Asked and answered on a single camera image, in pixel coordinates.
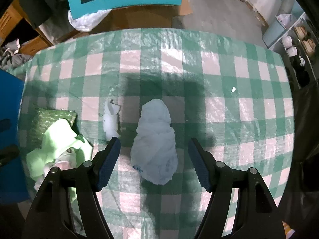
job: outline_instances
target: silver screw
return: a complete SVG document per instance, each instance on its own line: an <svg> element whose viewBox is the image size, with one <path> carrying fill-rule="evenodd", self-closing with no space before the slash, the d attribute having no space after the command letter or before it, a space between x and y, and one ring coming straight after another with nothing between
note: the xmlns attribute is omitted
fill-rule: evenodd
<svg viewBox="0 0 319 239"><path fill-rule="evenodd" d="M92 165L92 162L91 161L85 161L84 163L83 163L83 166L84 167L90 167Z"/></svg>
<svg viewBox="0 0 319 239"><path fill-rule="evenodd" d="M56 166L54 166L54 167L52 167L51 169L50 169L50 172L52 172L52 173L56 173L57 171L58 171L58 167L56 167Z"/></svg>
<svg viewBox="0 0 319 239"><path fill-rule="evenodd" d="M216 162L216 166L219 168L223 168L225 166L225 164L221 161Z"/></svg>
<svg viewBox="0 0 319 239"><path fill-rule="evenodd" d="M249 171L250 171L252 174L256 174L256 173L257 173L257 169L255 169L255 168L250 168Z"/></svg>

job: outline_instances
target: blue gripper pad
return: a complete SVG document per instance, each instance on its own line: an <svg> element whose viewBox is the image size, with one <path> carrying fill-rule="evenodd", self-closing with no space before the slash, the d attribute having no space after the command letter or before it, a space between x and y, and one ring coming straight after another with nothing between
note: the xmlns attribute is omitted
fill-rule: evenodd
<svg viewBox="0 0 319 239"><path fill-rule="evenodd" d="M200 185L208 192L211 192L213 188L209 180L209 171L192 140L188 142L188 153L194 165Z"/></svg>
<svg viewBox="0 0 319 239"><path fill-rule="evenodd" d="M105 158L103 165L101 166L98 173L98 183L96 185L96 188L99 191L101 191L102 188L106 187L106 185L108 184L108 181L114 169L117 158L120 155L120 151L121 151L121 142L119 139L116 139L114 145L112 146L109 154Z"/></svg>

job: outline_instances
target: beige shoe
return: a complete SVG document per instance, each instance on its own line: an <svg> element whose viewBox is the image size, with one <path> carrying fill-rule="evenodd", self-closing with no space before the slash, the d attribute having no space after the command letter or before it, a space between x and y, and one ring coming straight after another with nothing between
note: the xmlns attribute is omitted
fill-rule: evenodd
<svg viewBox="0 0 319 239"><path fill-rule="evenodd" d="M315 54L316 44L312 38L303 40L302 45L306 50L306 53L309 57Z"/></svg>
<svg viewBox="0 0 319 239"><path fill-rule="evenodd" d="M297 33L297 36L300 40L303 40L305 36L307 35L306 28L304 26L301 27L295 27L295 31Z"/></svg>

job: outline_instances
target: plastic table cover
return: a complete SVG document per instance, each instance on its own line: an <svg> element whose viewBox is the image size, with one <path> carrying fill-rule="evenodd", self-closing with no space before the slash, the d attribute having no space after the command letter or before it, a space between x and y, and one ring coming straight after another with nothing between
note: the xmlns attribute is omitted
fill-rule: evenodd
<svg viewBox="0 0 319 239"><path fill-rule="evenodd" d="M79 131L105 148L104 103L121 105L121 154L98 198L118 238L193 238L209 202L187 153L196 137L231 168L255 167L275 202L289 174L294 120L281 57L262 47L206 32L129 29L86 36L38 52L26 71L19 136L30 152L35 107L78 114ZM142 179L130 165L141 106L162 99L176 135L178 169L166 185ZM234 221L233 190L224 235Z"/></svg>

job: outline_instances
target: wooden drawer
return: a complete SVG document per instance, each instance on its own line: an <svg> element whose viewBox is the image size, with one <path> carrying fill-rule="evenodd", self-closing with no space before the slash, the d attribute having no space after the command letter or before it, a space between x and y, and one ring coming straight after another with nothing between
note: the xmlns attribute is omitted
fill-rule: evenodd
<svg viewBox="0 0 319 239"><path fill-rule="evenodd" d="M19 50L19 53L34 56L36 52L49 47L46 41L38 36L29 41L26 45L22 46Z"/></svg>
<svg viewBox="0 0 319 239"><path fill-rule="evenodd" d="M21 20L22 16L10 5L0 19L0 45Z"/></svg>

